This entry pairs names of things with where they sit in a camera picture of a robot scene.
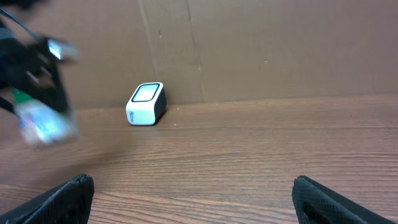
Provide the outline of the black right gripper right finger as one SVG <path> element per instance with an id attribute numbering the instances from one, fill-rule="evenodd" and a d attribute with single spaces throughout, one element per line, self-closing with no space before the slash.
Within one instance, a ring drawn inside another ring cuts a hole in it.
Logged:
<path id="1" fill-rule="evenodd" d="M 304 175 L 294 180 L 292 201 L 300 224 L 395 224 Z"/>

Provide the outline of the green lid spice jar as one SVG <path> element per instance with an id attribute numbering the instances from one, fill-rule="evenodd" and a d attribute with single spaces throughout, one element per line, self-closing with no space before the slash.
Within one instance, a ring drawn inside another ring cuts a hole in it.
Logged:
<path id="1" fill-rule="evenodd" d="M 23 91 L 14 89 L 14 112 L 26 143 L 33 147 L 49 146 L 78 136 L 75 115 L 59 113 Z"/>

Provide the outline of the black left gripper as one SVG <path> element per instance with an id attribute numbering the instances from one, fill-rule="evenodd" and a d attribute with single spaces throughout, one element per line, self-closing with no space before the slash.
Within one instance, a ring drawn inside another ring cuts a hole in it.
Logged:
<path id="1" fill-rule="evenodd" d="M 28 44 L 15 38 L 1 40 L 1 89 L 24 86 L 34 82 L 33 98 L 51 109 L 66 113 L 70 110 L 67 94 L 58 72 L 56 58 L 49 50 L 48 37 L 41 37 Z"/>

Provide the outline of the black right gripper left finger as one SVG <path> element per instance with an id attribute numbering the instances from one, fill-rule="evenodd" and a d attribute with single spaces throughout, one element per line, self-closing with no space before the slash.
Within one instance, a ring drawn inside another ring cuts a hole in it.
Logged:
<path id="1" fill-rule="evenodd" d="M 87 224 L 95 186 L 79 174 L 19 207 L 1 215 L 5 224 Z"/>

